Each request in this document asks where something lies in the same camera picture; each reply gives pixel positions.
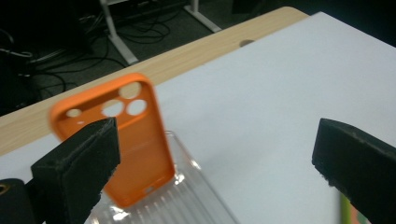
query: plastic packaging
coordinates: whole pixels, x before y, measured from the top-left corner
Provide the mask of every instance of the plastic packaging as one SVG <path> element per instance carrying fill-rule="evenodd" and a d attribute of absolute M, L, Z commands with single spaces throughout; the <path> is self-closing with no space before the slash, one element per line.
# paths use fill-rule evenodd
<path fill-rule="evenodd" d="M 171 132 L 166 136 L 176 167 L 174 179 L 128 208 L 117 207 L 103 194 L 85 224 L 238 223 L 177 137 Z"/>

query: white table surface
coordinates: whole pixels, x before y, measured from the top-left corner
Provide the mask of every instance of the white table surface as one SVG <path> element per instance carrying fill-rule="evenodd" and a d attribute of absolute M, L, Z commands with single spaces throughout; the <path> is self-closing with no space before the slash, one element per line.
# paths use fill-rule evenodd
<path fill-rule="evenodd" d="M 320 118 L 396 146 L 396 49 L 319 13 L 157 86 L 163 120 L 241 223 L 339 221 L 338 191 L 311 164 Z M 0 158 L 0 178 L 58 144 Z"/>

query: phone case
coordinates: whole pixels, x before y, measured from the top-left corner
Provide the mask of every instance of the phone case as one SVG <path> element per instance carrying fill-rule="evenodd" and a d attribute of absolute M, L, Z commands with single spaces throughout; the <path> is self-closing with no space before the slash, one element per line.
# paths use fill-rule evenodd
<path fill-rule="evenodd" d="M 129 92 L 137 89 L 135 95 Z M 150 81 L 140 74 L 117 78 L 62 100 L 49 115 L 51 128 L 61 140 L 107 117 L 117 119 L 121 163 L 105 191 L 118 206 L 127 207 L 175 175 Z"/>

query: dark floor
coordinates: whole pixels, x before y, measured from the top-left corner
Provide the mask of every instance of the dark floor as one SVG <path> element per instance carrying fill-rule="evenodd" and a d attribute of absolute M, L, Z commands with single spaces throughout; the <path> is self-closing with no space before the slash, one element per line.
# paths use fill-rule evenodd
<path fill-rule="evenodd" d="M 187 1 L 162 0 L 162 2 L 162 5 L 151 2 L 139 6 L 127 2 L 110 7 L 121 38 L 140 61 L 212 34 L 182 9 Z M 308 15 L 323 11 L 368 35 L 396 46 L 396 14 L 393 12 L 395 6 L 389 0 L 267 0 L 260 8 L 255 8 L 258 10 L 250 9 L 259 13 L 237 14 L 233 13 L 232 5 L 233 0 L 201 0 L 200 11 L 223 29 L 284 6 L 295 7 Z M 61 30 L 64 31 L 62 41 L 77 44 L 65 45 L 67 51 L 57 57 L 43 63 L 32 63 L 17 72 L 29 75 L 26 79 L 29 79 L 28 83 L 33 87 L 33 94 L 38 100 L 70 90 L 126 66 L 125 61 L 106 38 L 105 22 L 99 20 L 100 8 L 96 11 L 84 11 L 85 8 L 91 7 L 82 7 L 76 13 L 80 17 L 79 26 L 84 32 L 89 31 L 84 35 L 85 42 L 81 42 L 78 35 L 67 36 L 71 34 L 67 30 L 70 24 L 65 23 Z M 26 48 L 33 52 L 36 59 L 42 59 L 59 48 L 53 39 L 39 41 L 33 46 L 30 43 Z"/>

